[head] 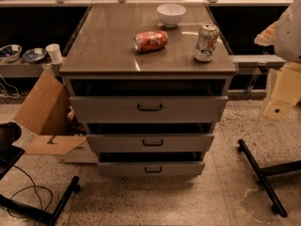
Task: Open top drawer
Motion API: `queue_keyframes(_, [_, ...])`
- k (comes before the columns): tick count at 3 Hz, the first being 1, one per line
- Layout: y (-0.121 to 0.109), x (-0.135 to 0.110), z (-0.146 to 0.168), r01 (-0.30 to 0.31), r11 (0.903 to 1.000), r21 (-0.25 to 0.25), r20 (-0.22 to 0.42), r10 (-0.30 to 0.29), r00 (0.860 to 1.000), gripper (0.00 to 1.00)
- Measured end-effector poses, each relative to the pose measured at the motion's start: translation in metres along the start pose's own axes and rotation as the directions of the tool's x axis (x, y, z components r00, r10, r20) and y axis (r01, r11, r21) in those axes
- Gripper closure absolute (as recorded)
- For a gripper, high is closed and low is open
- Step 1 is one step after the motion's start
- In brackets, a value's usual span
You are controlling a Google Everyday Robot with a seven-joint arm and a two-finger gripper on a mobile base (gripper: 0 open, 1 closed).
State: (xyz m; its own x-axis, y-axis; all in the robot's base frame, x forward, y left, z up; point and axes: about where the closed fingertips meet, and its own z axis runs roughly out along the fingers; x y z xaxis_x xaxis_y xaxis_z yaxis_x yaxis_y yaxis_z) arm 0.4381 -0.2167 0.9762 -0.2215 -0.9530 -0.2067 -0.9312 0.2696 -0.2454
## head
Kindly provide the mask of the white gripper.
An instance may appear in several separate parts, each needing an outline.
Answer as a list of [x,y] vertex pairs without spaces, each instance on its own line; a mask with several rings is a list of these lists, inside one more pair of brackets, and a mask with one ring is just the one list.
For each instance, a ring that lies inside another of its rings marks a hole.
[[301,63],[286,62],[279,69],[271,98],[262,114],[269,120],[281,121],[301,100]]

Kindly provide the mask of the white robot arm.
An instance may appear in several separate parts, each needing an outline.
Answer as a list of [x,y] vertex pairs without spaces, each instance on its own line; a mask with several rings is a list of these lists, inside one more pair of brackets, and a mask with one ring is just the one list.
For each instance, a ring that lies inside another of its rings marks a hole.
[[275,55],[285,60],[262,111],[265,118],[280,121],[301,100],[301,0],[293,0],[254,42],[261,46],[273,45]]

